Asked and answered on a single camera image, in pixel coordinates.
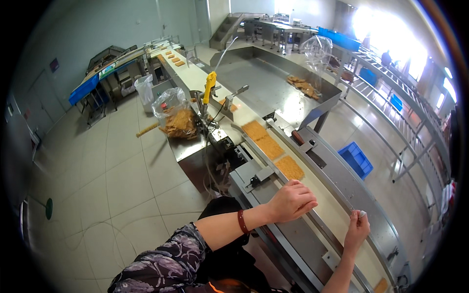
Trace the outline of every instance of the red bracelet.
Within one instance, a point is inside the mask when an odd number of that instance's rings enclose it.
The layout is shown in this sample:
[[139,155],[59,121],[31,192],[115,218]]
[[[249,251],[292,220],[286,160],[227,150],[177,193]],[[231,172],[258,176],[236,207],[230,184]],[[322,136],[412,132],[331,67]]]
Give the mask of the red bracelet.
[[249,230],[246,228],[246,224],[244,223],[243,210],[238,211],[238,223],[239,227],[241,228],[241,231],[244,234],[249,234]]

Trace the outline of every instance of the clear plastic bag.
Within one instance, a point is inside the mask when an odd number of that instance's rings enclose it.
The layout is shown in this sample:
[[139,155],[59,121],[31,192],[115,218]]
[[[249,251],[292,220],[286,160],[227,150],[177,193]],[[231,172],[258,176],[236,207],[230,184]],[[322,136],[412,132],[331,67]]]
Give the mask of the clear plastic bag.
[[306,56],[306,64],[315,74],[312,86],[318,94],[321,92],[322,73],[332,55],[332,46],[332,40],[323,36],[313,36],[300,46],[300,52]]
[[151,104],[155,100],[153,97],[153,92],[151,91],[151,87],[153,86],[153,76],[147,75],[144,77],[140,77],[134,83],[136,90],[138,91],[138,95],[142,100],[142,105],[144,107],[144,111],[147,113],[151,113]]
[[180,88],[168,89],[151,105],[158,118],[159,129],[168,137],[193,139],[197,137],[195,116],[184,91]]
[[190,109],[190,103],[186,100],[181,88],[172,88],[164,91],[151,105],[153,115],[160,120],[172,115],[174,110]]

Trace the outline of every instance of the yellow handle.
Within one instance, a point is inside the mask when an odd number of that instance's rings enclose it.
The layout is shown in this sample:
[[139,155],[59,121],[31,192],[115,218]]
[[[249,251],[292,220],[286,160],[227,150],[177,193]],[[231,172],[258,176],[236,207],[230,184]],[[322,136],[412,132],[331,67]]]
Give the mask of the yellow handle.
[[215,86],[215,82],[217,81],[217,74],[215,71],[212,71],[207,75],[207,85],[205,86],[205,94],[202,103],[208,104],[208,100],[210,97],[210,89]]

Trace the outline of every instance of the sign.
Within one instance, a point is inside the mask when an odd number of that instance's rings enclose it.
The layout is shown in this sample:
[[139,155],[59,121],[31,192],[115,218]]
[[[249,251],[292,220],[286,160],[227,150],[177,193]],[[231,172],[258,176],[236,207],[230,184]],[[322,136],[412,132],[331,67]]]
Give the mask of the sign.
[[49,64],[52,73],[54,73],[57,69],[59,69],[59,62],[57,61],[57,58],[55,58],[51,64]]

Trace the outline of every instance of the patterned shirt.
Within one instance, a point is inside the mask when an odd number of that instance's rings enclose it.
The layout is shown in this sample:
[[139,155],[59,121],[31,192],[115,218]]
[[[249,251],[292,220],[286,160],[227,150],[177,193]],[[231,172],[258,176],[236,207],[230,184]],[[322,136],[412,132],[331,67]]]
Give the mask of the patterned shirt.
[[194,223],[177,229],[156,250],[142,252],[133,263],[117,275],[108,293],[167,292],[194,283],[200,263],[205,259],[207,244]]

